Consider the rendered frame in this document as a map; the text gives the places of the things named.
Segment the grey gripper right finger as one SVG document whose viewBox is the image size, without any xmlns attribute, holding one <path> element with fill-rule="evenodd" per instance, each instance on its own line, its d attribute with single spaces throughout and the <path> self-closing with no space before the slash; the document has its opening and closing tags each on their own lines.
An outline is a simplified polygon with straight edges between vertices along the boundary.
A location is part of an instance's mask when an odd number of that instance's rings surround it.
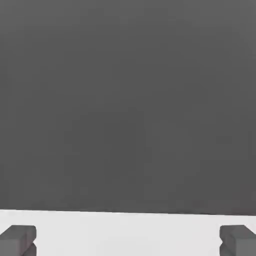
<svg viewBox="0 0 256 256">
<path fill-rule="evenodd" d="M 256 234 L 245 225 L 222 225 L 219 256 L 256 256 Z"/>
</svg>

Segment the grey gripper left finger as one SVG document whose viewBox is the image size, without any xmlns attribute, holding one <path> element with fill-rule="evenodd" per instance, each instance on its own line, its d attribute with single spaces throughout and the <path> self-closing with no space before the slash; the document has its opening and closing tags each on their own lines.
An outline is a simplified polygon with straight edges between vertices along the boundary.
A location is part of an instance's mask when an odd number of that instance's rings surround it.
<svg viewBox="0 0 256 256">
<path fill-rule="evenodd" d="M 37 256 L 34 225 L 11 225 L 0 234 L 0 256 Z"/>
</svg>

